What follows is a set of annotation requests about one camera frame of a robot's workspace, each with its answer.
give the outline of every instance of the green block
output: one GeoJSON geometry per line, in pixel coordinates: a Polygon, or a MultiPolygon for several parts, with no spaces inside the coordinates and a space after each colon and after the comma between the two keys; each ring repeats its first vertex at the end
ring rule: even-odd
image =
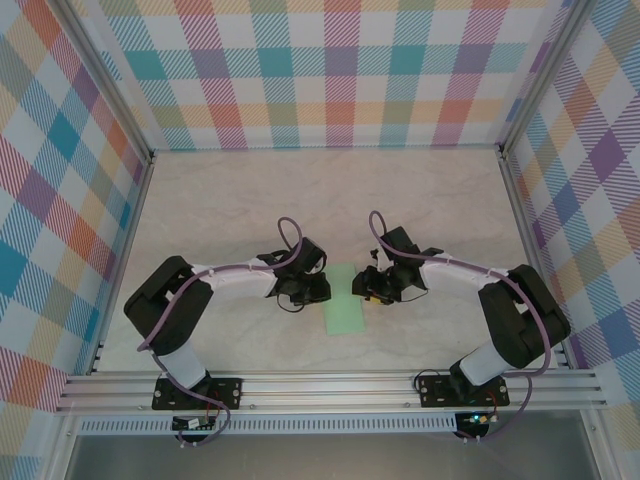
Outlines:
{"type": "Polygon", "coordinates": [[[328,265],[324,272],[331,285],[331,300],[322,304],[327,335],[364,332],[362,302],[360,297],[351,294],[351,282],[356,276],[355,265],[328,265]]]}

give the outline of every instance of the colorful plaid backdrop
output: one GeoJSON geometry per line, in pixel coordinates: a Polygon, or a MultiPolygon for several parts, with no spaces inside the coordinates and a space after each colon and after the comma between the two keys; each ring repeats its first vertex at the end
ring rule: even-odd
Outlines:
{"type": "Polygon", "coordinates": [[[493,144],[569,3],[74,0],[176,150],[493,144]]]}
{"type": "Polygon", "coordinates": [[[529,67],[529,71],[527,72],[525,80],[522,83],[520,90],[518,91],[518,96],[516,97],[515,101],[511,105],[511,109],[509,110],[507,119],[504,122],[504,125],[502,126],[502,129],[500,131],[500,135],[498,136],[497,139],[495,139],[496,143],[500,143],[500,144],[504,143],[504,140],[509,131],[509,128],[513,124],[513,120],[515,119],[516,114],[520,110],[520,106],[522,105],[522,102],[524,101],[525,98],[527,98],[527,95],[531,91],[531,87],[533,86],[535,80],[538,78],[540,70],[544,65],[544,62],[547,60],[547,56],[551,50],[551,46],[553,45],[555,40],[558,38],[558,34],[560,33],[561,29],[564,27],[564,23],[567,20],[567,16],[571,11],[571,7],[573,6],[574,2],[575,0],[563,0],[562,5],[558,10],[558,13],[556,14],[556,17],[553,19],[553,23],[551,24],[551,27],[547,31],[547,35],[544,38],[544,42],[542,42],[542,45],[540,46],[540,50],[538,50],[538,53],[533,63],[531,63],[531,66],[529,67]]]}
{"type": "Polygon", "coordinates": [[[515,153],[571,344],[640,475],[639,0],[600,0],[515,153]]]}
{"type": "Polygon", "coordinates": [[[142,162],[45,0],[0,0],[0,478],[35,475],[103,313],[142,162]]]}

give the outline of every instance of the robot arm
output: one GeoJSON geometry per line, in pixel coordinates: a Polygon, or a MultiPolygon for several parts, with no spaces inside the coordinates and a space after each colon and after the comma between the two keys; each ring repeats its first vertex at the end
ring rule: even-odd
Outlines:
{"type": "MultiPolygon", "coordinates": [[[[252,267],[268,267],[293,255],[290,250],[258,255],[245,262],[252,267]]],[[[124,311],[134,327],[147,338],[169,305],[170,298],[192,276],[210,270],[193,282],[175,303],[166,322],[150,342],[150,349],[167,371],[187,389],[197,387],[208,373],[198,360],[189,341],[207,305],[248,298],[287,295],[296,306],[323,302],[331,298],[331,290],[321,271],[325,252],[304,237],[295,260],[276,270],[234,269],[213,272],[212,267],[190,265],[182,257],[164,261],[145,283],[127,300],[124,311]]]]}
{"type": "MultiPolygon", "coordinates": [[[[451,386],[461,399],[510,369],[521,369],[544,354],[540,330],[520,297],[499,278],[463,268],[448,261],[453,257],[430,248],[420,252],[402,227],[381,239],[395,250],[445,259],[439,263],[395,255],[384,247],[371,252],[377,267],[369,266],[353,281],[353,293],[383,305],[402,301],[409,286],[454,294],[479,304],[491,340],[450,368],[451,386]]],[[[492,269],[515,282],[540,315],[551,345],[570,333],[569,322],[537,272],[528,265],[513,270],[492,269]]]]}

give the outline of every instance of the black mounting plate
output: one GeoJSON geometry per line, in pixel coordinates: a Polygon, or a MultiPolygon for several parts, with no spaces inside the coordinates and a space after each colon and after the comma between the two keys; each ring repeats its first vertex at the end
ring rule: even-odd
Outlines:
{"type": "Polygon", "coordinates": [[[173,417],[171,420],[171,430],[176,432],[207,432],[213,431],[216,426],[216,411],[214,410],[207,422],[204,416],[197,417],[173,417]],[[190,422],[195,421],[197,425],[191,425],[190,422]]]}
{"type": "Polygon", "coordinates": [[[484,437],[489,433],[489,422],[471,423],[469,420],[473,413],[456,413],[456,431],[453,434],[458,438],[484,437]]]}
{"type": "Polygon", "coordinates": [[[493,398],[488,392],[494,395],[498,407],[506,407],[510,403],[507,384],[502,377],[494,378],[482,390],[469,395],[464,402],[451,386],[449,377],[449,375],[420,375],[417,378],[416,387],[420,392],[420,405],[423,408],[493,407],[493,398]]]}
{"type": "MultiPolygon", "coordinates": [[[[206,394],[224,403],[229,410],[240,408],[241,378],[210,378],[206,394]]],[[[158,378],[151,402],[152,410],[206,410],[207,402],[193,398],[178,390],[168,378],[158,378]]]]}

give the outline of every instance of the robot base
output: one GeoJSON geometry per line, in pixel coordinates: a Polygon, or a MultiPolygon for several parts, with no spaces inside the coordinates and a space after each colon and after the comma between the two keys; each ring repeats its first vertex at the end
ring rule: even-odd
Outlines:
{"type": "MultiPolygon", "coordinates": [[[[211,378],[207,375],[191,390],[221,401],[229,410],[240,408],[241,378],[211,378]]],[[[151,408],[153,410],[206,410],[207,402],[181,392],[169,379],[160,377],[156,382],[151,408]]]]}
{"type": "Polygon", "coordinates": [[[423,408],[506,407],[510,403],[507,385],[502,377],[494,378],[482,390],[472,393],[464,400],[451,385],[450,375],[421,375],[417,378],[416,386],[423,408]]]}

